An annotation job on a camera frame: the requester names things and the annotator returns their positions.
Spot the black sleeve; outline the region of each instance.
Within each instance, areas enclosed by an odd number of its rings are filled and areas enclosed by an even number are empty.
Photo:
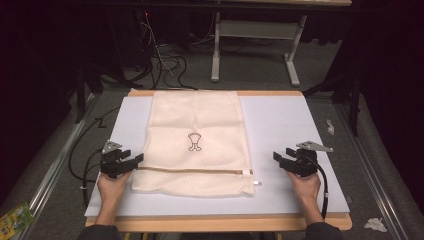
[[[116,226],[92,225],[84,228],[77,240],[120,240]]]
[[[306,227],[304,240],[344,240],[344,237],[340,229],[325,222],[318,222]]]

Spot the white tabletop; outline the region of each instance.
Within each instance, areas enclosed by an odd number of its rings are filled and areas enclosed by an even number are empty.
[[[142,152],[152,97],[126,97],[123,100],[111,141],[131,150],[131,157]],[[286,158],[286,147],[311,140],[322,144],[314,120],[303,96],[240,96],[256,186],[253,197],[188,198],[160,193],[135,193],[131,178],[122,198],[117,216],[193,216],[300,213],[290,179],[273,160],[276,151]],[[329,184],[328,213],[348,213],[349,208],[340,185],[324,152],[318,152],[318,162]],[[322,189],[318,196],[322,205]],[[94,188],[87,217],[97,216],[101,199]]]

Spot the black drawing on fabric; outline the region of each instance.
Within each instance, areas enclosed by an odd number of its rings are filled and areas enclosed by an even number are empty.
[[[190,150],[190,151],[193,151],[193,150],[200,151],[200,150],[202,150],[202,148],[199,147],[199,139],[202,137],[202,135],[200,135],[198,133],[190,133],[188,135],[188,137],[190,138],[191,144],[192,144],[191,147],[188,148],[188,150]]]

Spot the human hand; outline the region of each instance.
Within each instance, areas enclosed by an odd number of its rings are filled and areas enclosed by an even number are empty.
[[[311,174],[307,177],[299,177],[294,173],[287,172],[294,187],[294,191],[299,200],[313,200],[316,202],[321,181],[318,173]]]
[[[125,184],[132,172],[127,172],[117,179],[110,178],[107,174],[100,173],[97,180],[102,203],[116,201],[119,202],[125,191]]]
[[[125,191],[125,185],[132,172],[127,172],[117,179],[109,178],[108,175],[100,173],[97,180],[100,196],[102,198],[102,207],[96,219],[99,225],[114,225],[115,214],[119,206],[122,195]]]
[[[294,192],[300,201],[306,225],[310,225],[315,222],[323,222],[324,219],[317,205],[317,196],[321,186],[318,173],[311,174],[307,177],[299,177],[296,174],[287,171],[286,173],[291,179]]]

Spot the table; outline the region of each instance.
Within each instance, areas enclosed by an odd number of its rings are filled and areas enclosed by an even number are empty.
[[[278,163],[272,159],[270,150],[283,153],[285,147],[295,148],[296,143],[306,140],[321,144],[305,98],[297,91],[238,93],[245,116],[255,178],[262,182],[262,186],[256,188],[255,196],[196,199],[162,194],[139,194],[131,192],[129,180],[117,212],[116,222],[120,231],[278,232],[305,229],[305,222],[291,182],[278,167]],[[144,145],[152,94],[153,91],[131,91],[121,106],[110,140],[122,144],[122,150],[130,149],[131,157],[140,154]],[[270,116],[274,116],[277,121],[262,122],[261,125],[257,122],[272,119]],[[267,135],[268,141],[263,140],[263,134]],[[330,197],[326,221],[342,230],[348,230],[352,227],[349,208],[327,154],[318,152],[318,161],[329,180]],[[95,187],[85,214],[87,225],[94,223],[100,204],[99,192]]]
[[[316,6],[350,6],[351,0],[231,0],[230,2],[254,2],[273,4],[298,4]],[[284,54],[284,62],[289,73],[292,86],[300,85],[299,78],[294,67],[293,58],[305,27],[307,15],[302,15],[298,23],[274,23],[274,22],[253,22],[253,21],[232,21],[221,20],[220,12],[215,16],[215,46],[212,59],[212,81],[219,80],[219,40],[221,36],[231,37],[253,37],[268,39],[286,39],[292,41],[289,53]]]

